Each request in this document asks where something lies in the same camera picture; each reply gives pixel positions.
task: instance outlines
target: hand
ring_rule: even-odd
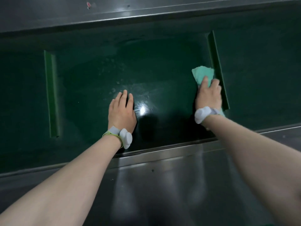
[[[109,106],[108,129],[115,126],[120,130],[125,128],[128,132],[133,133],[137,124],[136,114],[133,110],[134,98],[130,93],[126,105],[127,97],[128,92],[124,90],[123,93],[119,92],[117,97],[111,101]]]
[[[218,79],[213,79],[211,86],[208,87],[208,77],[205,76],[198,89],[198,95],[195,99],[195,109],[204,108],[208,106],[210,108],[216,108],[221,110],[222,108],[222,87],[219,85]]]

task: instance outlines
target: cleaning rag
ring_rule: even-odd
[[[214,78],[214,69],[200,66],[200,67],[196,67],[196,68],[192,69],[191,71],[192,71],[192,74],[193,74],[194,79],[197,82],[198,86],[202,83],[203,78],[205,76],[207,76],[208,77],[208,87],[210,87],[211,81]],[[221,115],[225,116],[222,109],[220,110],[220,112],[221,112]]]

